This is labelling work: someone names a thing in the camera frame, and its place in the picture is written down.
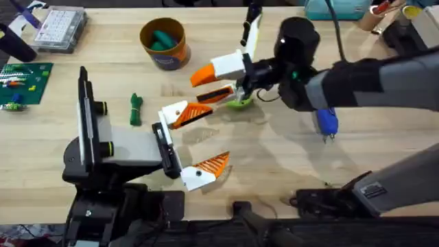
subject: green toy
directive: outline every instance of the green toy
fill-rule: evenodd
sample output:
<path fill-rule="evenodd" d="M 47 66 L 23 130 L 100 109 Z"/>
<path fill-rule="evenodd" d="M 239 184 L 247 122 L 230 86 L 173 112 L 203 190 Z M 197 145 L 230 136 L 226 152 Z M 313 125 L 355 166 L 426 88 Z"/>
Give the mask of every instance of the green toy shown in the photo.
<path fill-rule="evenodd" d="M 245 100 L 242 100 L 241 102 L 238 102 L 237 100 L 232 100 L 226 103 L 227 107 L 230 107 L 235 110 L 243 110 L 247 108 L 247 106 L 251 105 L 253 103 L 252 98 L 248 98 Z"/>
<path fill-rule="evenodd" d="M 163 31 L 155 30 L 152 32 L 152 35 L 154 36 L 154 40 L 160 42 L 166 49 L 172 49 L 177 45 L 172 37 Z"/>
<path fill-rule="evenodd" d="M 156 41 L 152 43 L 152 46 L 150 47 L 153 51 L 166 51 L 167 49 L 162 45 L 162 43 Z"/>
<path fill-rule="evenodd" d="M 138 97 L 136 93 L 131 95 L 131 117 L 130 124 L 132 126 L 141 126 L 142 121 L 140 119 L 140 108 L 143 104 L 142 97 Z"/>

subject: blue clamp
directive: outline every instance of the blue clamp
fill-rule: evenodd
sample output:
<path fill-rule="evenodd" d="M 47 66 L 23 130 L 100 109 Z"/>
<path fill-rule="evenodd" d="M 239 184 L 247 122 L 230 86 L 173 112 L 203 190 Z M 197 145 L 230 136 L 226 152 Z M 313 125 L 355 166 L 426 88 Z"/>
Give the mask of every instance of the blue clamp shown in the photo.
<path fill-rule="evenodd" d="M 334 141 L 335 134 L 338 132 L 338 118 L 334 108 L 317 110 L 316 112 L 318 127 L 323 135 L 323 141 L 326 143 L 330 137 Z"/>

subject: green block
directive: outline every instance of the green block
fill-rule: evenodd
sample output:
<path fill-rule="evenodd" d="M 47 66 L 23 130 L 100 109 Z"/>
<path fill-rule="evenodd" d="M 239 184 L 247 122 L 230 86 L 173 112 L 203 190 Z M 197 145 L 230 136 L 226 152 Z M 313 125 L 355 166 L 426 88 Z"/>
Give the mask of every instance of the green block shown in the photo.
<path fill-rule="evenodd" d="M 151 50 L 153 51 L 166 51 L 167 49 L 162 45 L 162 43 L 156 41 L 152 44 L 152 46 L 150 47 Z"/>
<path fill-rule="evenodd" d="M 160 42 L 166 49 L 172 49 L 177 45 L 172 37 L 163 31 L 156 30 L 152 32 L 152 35 L 154 36 L 154 39 Z"/>

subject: clear plastic container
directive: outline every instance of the clear plastic container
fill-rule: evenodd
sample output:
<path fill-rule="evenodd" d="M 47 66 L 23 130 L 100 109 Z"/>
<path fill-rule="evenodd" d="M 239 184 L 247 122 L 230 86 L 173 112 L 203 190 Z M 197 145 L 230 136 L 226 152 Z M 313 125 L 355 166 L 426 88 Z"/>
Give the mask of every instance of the clear plastic container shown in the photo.
<path fill-rule="evenodd" d="M 71 54 L 86 22 L 84 8 L 51 6 L 31 46 L 39 52 Z"/>

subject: wooden tabletop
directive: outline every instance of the wooden tabletop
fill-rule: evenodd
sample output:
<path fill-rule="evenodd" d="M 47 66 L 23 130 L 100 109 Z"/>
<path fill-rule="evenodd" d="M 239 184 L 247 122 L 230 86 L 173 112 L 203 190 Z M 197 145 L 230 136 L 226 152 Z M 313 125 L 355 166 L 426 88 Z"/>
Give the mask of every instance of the wooden tabletop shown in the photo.
<path fill-rule="evenodd" d="M 281 21 L 302 16 L 303 8 L 264 8 L 256 58 L 273 55 Z M 0 113 L 0 224 L 64 222 L 75 195 L 61 178 L 62 155 L 77 136 L 75 106 L 80 66 L 88 69 L 95 97 L 107 101 L 114 126 L 129 125 L 130 96 L 145 103 L 138 131 L 151 131 L 157 111 L 189 100 L 228 82 L 193 89 L 191 74 L 213 57 L 239 47 L 245 8 L 89 9 L 90 20 L 74 54 L 39 54 L 35 62 L 54 62 L 40 105 L 23 113 Z M 139 42 L 143 25 L 170 16 L 185 27 L 192 56 L 177 71 L 157 69 Z M 339 60 L 334 26 L 315 21 L 321 36 L 314 65 L 330 67 Z M 350 61 L 384 58 L 388 50 L 377 36 L 353 22 L 341 22 L 342 40 Z M 23 38 L 29 39 L 27 28 Z M 264 95 L 275 97 L 276 90 Z M 256 104 L 241 113 L 214 106 L 214 113 L 172 131 L 182 162 L 191 165 L 230 151 L 220 180 L 186 193 L 185 219 L 229 217 L 234 200 L 249 200 L 266 217 L 297 217 L 281 200 L 297 189 L 343 185 L 367 170 L 378 170 L 439 140 L 439 114 L 399 108 L 338 109 L 340 131 L 334 143 L 322 141 L 311 113 L 297 113 L 281 100 Z M 181 180 L 163 171 L 135 180 L 152 189 L 183 190 Z M 437 204 L 395 210 L 388 215 L 437 215 Z"/>

